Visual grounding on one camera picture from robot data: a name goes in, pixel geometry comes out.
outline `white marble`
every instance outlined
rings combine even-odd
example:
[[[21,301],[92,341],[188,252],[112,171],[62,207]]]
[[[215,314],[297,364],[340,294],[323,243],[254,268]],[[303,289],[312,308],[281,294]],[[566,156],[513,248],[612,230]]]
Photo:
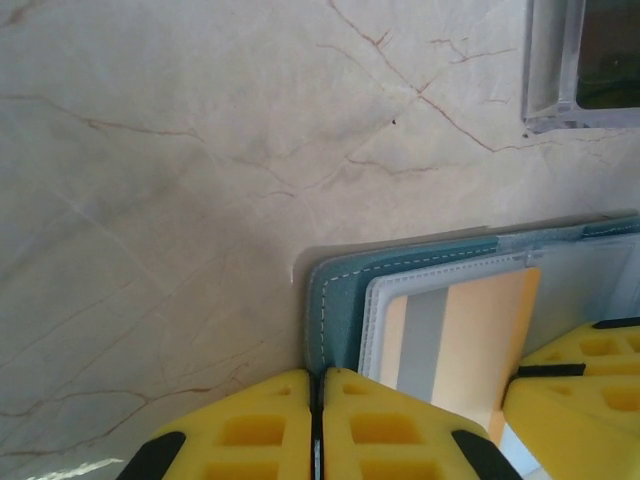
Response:
[[[637,131],[523,137],[523,36],[524,2],[5,0],[0,476],[114,478],[300,366],[309,247],[639,208]]]

